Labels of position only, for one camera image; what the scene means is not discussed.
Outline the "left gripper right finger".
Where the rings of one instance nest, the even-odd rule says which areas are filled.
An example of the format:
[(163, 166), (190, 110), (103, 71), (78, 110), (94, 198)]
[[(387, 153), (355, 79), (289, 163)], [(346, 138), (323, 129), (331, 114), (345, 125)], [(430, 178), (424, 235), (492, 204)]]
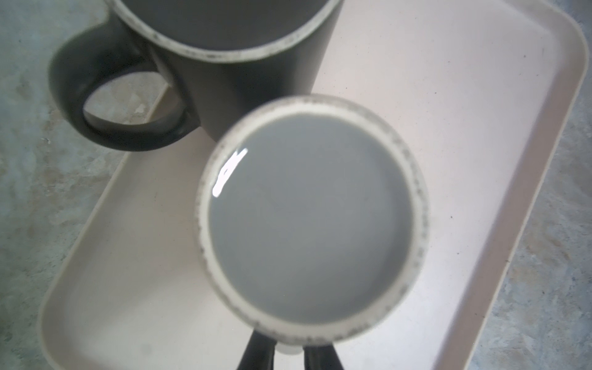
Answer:
[(344, 367), (333, 345), (304, 348), (305, 370), (343, 370)]

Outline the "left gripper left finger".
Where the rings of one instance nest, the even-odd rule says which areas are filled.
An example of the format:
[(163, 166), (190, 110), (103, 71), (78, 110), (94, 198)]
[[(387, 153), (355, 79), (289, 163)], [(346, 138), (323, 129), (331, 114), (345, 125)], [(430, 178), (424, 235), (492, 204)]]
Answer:
[(253, 331), (237, 370), (273, 370), (277, 341)]

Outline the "grey mug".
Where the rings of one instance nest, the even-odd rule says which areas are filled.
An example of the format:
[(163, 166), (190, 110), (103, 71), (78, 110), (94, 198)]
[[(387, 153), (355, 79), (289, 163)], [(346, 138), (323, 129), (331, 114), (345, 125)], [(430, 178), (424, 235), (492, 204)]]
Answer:
[(426, 257), (422, 171), (371, 110), (311, 94), (266, 103), (217, 143), (194, 207), (220, 300), (278, 342), (324, 346), (370, 330)]

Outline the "black mug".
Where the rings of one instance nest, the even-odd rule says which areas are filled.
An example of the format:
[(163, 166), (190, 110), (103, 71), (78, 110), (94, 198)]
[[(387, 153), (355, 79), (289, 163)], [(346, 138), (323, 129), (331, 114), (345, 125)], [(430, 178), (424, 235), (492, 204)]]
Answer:
[[(71, 39), (49, 66), (65, 119), (98, 145), (157, 150), (202, 127), (220, 139), (244, 115), (311, 92), (341, 1), (110, 1), (105, 23)], [(114, 123), (85, 109), (104, 84), (157, 72), (179, 97), (164, 117)]]

